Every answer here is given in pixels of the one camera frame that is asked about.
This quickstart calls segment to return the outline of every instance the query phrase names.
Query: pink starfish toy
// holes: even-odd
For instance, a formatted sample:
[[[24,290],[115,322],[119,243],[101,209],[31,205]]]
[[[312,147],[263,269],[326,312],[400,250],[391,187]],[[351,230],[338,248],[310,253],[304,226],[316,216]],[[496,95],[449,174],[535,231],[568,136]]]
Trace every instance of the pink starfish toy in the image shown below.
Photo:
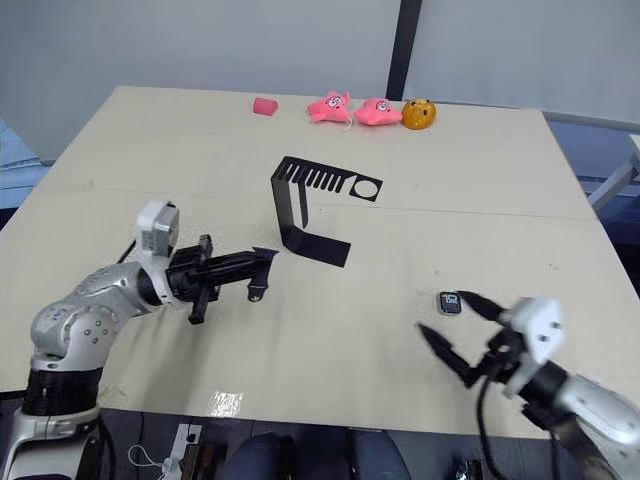
[[[355,117],[365,125],[387,125],[402,120],[402,113],[391,106],[386,98],[370,98]]]
[[[351,121],[351,113],[348,108],[349,100],[351,100],[349,92],[340,95],[338,92],[331,91],[322,100],[309,105],[307,111],[311,114],[311,119],[314,122],[323,120],[349,122]]]

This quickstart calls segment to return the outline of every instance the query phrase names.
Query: orange toy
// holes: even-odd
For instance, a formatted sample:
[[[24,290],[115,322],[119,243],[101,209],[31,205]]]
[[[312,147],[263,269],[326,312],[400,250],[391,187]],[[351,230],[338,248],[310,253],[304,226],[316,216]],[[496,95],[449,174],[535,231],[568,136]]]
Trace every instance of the orange toy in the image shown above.
[[[436,119],[436,106],[424,98],[414,98],[402,109],[402,124],[411,130],[427,128]]]

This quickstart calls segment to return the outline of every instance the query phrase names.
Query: white wall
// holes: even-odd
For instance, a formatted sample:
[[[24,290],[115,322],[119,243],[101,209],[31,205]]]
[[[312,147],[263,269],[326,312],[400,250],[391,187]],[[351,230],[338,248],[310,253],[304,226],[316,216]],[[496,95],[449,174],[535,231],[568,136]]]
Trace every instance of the white wall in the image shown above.
[[[399,5],[0,0],[0,116],[51,159],[119,84],[384,96]]]
[[[412,96],[640,124],[640,1],[424,0]]]

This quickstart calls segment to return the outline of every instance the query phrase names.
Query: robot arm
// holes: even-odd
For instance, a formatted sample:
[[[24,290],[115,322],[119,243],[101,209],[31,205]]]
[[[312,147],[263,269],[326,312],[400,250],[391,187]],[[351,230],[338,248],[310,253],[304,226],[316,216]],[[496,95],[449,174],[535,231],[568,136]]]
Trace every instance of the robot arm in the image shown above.
[[[489,351],[480,363],[472,367],[442,335],[420,325],[436,356],[467,388],[487,376],[489,381],[505,384],[503,393],[508,398],[522,397],[527,402],[523,414],[536,426],[558,436],[586,480],[637,479],[638,407],[591,380],[570,375],[549,360],[564,339],[558,302],[525,298],[505,310],[475,293],[459,293],[474,311],[503,328],[487,343]]]
[[[251,280],[249,300],[262,298],[276,251],[255,248],[210,258],[211,238],[203,235],[198,245],[174,252],[178,215],[171,204],[151,202],[138,217],[139,261],[101,268],[36,315],[35,351],[24,402],[14,415],[3,480],[51,473],[92,478],[87,465],[98,441],[93,434],[102,369],[130,318],[163,303],[193,302],[189,320],[202,323],[220,287],[244,279]]]

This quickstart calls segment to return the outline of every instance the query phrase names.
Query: beige table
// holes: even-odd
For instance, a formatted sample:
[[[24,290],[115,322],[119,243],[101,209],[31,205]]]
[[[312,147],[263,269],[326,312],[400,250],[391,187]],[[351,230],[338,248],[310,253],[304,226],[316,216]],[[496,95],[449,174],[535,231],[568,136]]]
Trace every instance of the beige table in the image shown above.
[[[568,339],[557,360],[640,403],[640,302],[542,115],[440,106],[436,124],[310,124],[312,99],[120,88],[0,233],[0,382],[23,388],[31,319],[112,263],[150,199],[181,208],[181,245],[210,232],[215,252],[279,249],[258,304],[223,287],[204,325],[185,311],[132,320],[116,342],[102,404],[211,414],[242,393],[240,417],[476,432],[465,391],[415,330],[420,321],[478,359],[496,327],[435,311],[440,290],[505,304],[559,298]],[[370,204],[310,192],[309,227],[352,242],[344,269],[280,243],[269,177],[283,155],[384,181]],[[539,435],[494,389],[490,433]]]

